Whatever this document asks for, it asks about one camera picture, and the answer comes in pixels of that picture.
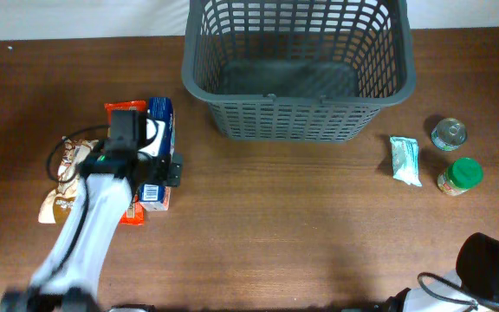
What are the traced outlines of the blue cardboard food box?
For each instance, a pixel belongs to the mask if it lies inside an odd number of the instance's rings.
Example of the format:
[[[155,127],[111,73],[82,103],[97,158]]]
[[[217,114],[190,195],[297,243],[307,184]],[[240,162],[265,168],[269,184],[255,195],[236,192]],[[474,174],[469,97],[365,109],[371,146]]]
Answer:
[[[167,179],[168,165],[174,154],[175,114],[172,101],[167,97],[152,97],[148,100],[147,112],[146,133],[151,143],[139,151],[152,157],[152,168],[157,172],[150,183],[139,188],[139,205],[148,212],[167,211],[172,188],[163,186],[163,181]]]

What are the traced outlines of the orange spaghetti packet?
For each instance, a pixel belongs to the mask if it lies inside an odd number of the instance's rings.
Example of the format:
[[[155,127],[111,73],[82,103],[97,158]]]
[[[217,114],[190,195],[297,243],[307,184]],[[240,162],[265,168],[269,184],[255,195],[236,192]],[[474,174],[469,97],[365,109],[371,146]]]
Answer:
[[[111,122],[112,111],[114,110],[136,110],[144,112],[147,110],[147,102],[141,101],[123,101],[115,103],[105,103],[104,107],[107,111],[107,121]],[[120,219],[121,224],[143,225],[144,224],[143,208],[139,204],[138,196],[135,195],[133,202],[129,205],[126,212]]]

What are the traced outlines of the brown white snack bag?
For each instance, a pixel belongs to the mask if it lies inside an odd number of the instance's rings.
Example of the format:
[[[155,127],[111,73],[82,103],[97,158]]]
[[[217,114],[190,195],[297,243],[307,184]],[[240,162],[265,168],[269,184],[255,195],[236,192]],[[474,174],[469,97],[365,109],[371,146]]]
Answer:
[[[63,224],[71,212],[80,177],[75,172],[97,145],[98,140],[66,139],[62,148],[62,160],[57,169],[57,186],[43,200],[38,213],[40,224]]]

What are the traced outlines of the grey plastic shopping basket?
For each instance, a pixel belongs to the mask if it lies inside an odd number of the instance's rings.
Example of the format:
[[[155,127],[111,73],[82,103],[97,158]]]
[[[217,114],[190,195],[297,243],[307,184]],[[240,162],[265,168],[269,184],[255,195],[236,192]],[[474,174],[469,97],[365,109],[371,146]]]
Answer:
[[[203,0],[185,88],[234,140],[344,142],[416,86],[405,0]]]

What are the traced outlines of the mint green wipes packet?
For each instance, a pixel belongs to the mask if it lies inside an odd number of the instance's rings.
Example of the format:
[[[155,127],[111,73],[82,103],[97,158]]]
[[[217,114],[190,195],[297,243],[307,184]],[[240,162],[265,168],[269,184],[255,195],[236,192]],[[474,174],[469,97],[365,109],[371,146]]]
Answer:
[[[392,177],[408,185],[421,187],[418,169],[418,141],[416,139],[391,136]]]

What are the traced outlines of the tin can green label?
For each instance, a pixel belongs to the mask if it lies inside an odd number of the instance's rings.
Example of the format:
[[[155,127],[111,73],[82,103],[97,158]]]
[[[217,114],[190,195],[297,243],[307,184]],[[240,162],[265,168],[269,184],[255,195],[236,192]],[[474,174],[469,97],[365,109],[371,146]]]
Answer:
[[[445,118],[431,132],[432,143],[442,151],[457,150],[468,138],[466,126],[455,118]]]

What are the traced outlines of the glass jar green lid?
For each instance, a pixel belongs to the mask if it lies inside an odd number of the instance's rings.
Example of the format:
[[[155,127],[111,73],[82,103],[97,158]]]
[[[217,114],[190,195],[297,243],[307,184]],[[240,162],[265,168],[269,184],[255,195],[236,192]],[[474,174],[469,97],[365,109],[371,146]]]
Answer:
[[[472,158],[461,158],[437,177],[439,190],[450,196],[461,195],[483,181],[482,166]]]

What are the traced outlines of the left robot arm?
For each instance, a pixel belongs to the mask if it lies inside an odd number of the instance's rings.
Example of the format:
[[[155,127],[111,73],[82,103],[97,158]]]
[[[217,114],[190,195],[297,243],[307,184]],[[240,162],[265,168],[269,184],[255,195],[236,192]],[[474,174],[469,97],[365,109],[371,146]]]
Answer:
[[[74,208],[25,290],[8,290],[0,310],[98,311],[102,266],[121,216],[141,185],[177,187],[183,160],[153,157],[145,147],[156,139],[147,123],[158,120],[137,110],[115,110],[106,139],[76,167],[80,190]]]

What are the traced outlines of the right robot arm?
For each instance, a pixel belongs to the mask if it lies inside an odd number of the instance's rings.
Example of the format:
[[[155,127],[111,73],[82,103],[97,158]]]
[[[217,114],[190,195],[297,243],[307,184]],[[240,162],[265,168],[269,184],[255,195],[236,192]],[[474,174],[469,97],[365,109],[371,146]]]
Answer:
[[[385,312],[499,311],[499,240],[480,232],[468,237],[456,266],[440,276],[421,272],[418,287],[404,289],[375,307]]]

